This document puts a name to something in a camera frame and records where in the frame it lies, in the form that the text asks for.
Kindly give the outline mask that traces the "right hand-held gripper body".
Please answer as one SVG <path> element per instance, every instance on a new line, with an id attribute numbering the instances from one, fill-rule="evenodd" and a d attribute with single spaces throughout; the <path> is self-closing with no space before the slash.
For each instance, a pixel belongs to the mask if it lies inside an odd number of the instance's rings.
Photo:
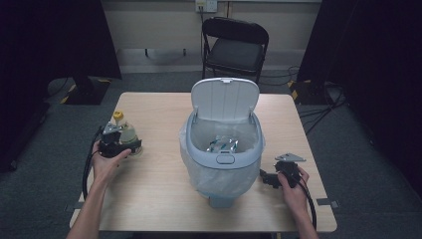
<path id="1" fill-rule="evenodd" d="M 294 188 L 301 180 L 298 162 L 304 162 L 305 159 L 301 156 L 288 152 L 276 156 L 275 161 L 276 171 L 281 172 L 285 176 L 290 188 Z"/>

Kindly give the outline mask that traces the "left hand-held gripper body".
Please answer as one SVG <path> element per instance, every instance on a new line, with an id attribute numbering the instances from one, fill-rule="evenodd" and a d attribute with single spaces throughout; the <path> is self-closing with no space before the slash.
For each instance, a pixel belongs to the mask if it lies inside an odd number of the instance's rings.
<path id="1" fill-rule="evenodd" d="M 100 153 L 106 158 L 112 158 L 119 155 L 126 149 L 132 149 L 129 143 L 122 143 L 120 141 L 122 127 L 111 122 L 108 122 L 102 133 L 100 140 Z"/>

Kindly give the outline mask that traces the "clear bottle with yellow cap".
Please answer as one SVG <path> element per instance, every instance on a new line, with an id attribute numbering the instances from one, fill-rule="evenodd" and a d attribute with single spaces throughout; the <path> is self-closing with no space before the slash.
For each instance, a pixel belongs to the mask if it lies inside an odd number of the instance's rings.
<path id="1" fill-rule="evenodd" d="M 136 130 L 132 124 L 130 124 L 125 118 L 123 111 L 115 111 L 112 117 L 117 126 L 121 127 L 121 133 L 119 141 L 122 145 L 128 145 L 131 143 L 138 143 L 138 146 L 132 151 L 131 155 L 137 155 L 142 152 L 141 140 L 136 134 Z"/>

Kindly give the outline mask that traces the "black stand base striped tape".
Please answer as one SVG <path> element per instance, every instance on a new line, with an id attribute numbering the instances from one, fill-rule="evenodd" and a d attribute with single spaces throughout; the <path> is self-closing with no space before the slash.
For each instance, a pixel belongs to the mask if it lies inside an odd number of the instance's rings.
<path id="1" fill-rule="evenodd" d="M 288 82 L 291 96 L 297 105 L 326 105 L 330 99 L 326 97 L 323 85 L 311 80 Z"/>
<path id="2" fill-rule="evenodd" d="M 63 105 L 99 105 L 110 85 L 110 80 L 90 79 L 88 76 L 74 78 L 74 84 L 61 100 Z"/>

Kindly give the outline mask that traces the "person's right hand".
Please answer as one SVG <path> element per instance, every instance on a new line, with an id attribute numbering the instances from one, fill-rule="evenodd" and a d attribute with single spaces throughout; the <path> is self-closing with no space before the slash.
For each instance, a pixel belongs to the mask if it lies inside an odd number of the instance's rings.
<path id="1" fill-rule="evenodd" d="M 287 178 L 281 172 L 278 173 L 278 179 L 282 184 L 284 201 L 295 216 L 308 214 L 306 188 L 310 176 L 300 166 L 298 170 L 301 180 L 294 188 L 289 186 Z"/>

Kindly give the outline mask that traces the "grey lidded trash bin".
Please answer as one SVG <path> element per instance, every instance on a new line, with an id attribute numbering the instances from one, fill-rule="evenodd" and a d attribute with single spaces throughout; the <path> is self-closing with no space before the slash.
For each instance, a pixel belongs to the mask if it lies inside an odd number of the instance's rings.
<path id="1" fill-rule="evenodd" d="M 237 78 L 201 80 L 191 90 L 192 113 L 189 117 L 215 121 L 245 120 L 250 116 L 256 116 L 255 107 L 259 95 L 258 86 L 250 80 Z M 209 205 L 213 208 L 229 208 L 238 198 L 204 197 L 209 200 Z"/>

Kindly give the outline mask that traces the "black folding chair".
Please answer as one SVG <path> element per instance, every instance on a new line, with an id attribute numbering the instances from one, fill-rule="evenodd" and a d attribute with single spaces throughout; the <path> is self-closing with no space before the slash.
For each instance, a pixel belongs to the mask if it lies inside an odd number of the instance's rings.
<path id="1" fill-rule="evenodd" d="M 255 76 L 258 84 L 269 45 L 267 30 L 257 23 L 212 17 L 202 23 L 202 78 L 206 69 Z"/>

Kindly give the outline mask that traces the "person's left hand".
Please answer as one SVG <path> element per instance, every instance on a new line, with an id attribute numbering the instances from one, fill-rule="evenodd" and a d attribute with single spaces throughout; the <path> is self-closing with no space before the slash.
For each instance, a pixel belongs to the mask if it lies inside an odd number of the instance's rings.
<path id="1" fill-rule="evenodd" d="M 100 143 L 95 142 L 93 146 L 92 161 L 94 167 L 95 186 L 107 187 L 114 178 L 115 170 L 119 167 L 120 162 L 131 154 L 130 149 L 126 149 L 117 156 L 107 158 L 100 153 Z"/>

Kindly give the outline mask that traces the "silver foil snack packet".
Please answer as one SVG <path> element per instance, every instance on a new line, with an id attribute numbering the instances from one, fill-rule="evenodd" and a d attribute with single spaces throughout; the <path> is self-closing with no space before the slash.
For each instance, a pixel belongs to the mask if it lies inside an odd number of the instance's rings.
<path id="1" fill-rule="evenodd" d="M 229 135 L 217 135 L 207 148 L 208 152 L 219 153 L 221 151 L 229 151 L 234 153 L 238 146 L 238 139 Z"/>

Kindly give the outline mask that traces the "black curtain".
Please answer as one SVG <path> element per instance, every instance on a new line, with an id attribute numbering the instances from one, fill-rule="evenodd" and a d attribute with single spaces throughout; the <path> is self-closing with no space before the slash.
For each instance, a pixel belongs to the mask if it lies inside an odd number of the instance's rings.
<path id="1" fill-rule="evenodd" d="M 0 0 L 0 172 L 49 104 L 50 81 L 121 77 L 102 0 Z"/>
<path id="2" fill-rule="evenodd" d="M 422 198 L 422 0 L 321 0 L 299 79 L 342 85 Z"/>

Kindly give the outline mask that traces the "white wall socket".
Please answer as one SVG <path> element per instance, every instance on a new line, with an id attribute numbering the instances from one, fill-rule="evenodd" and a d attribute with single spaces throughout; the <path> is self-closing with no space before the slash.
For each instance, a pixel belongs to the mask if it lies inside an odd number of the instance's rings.
<path id="1" fill-rule="evenodd" d="M 218 0 L 195 0 L 195 11 L 200 13 L 216 13 Z"/>

